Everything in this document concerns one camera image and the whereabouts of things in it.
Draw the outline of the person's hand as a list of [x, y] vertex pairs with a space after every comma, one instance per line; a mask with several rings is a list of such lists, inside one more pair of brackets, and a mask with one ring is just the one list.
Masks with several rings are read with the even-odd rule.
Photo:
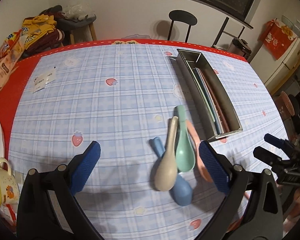
[[283, 223], [284, 234], [288, 233], [300, 219], [300, 188], [294, 193], [293, 203], [295, 205]]

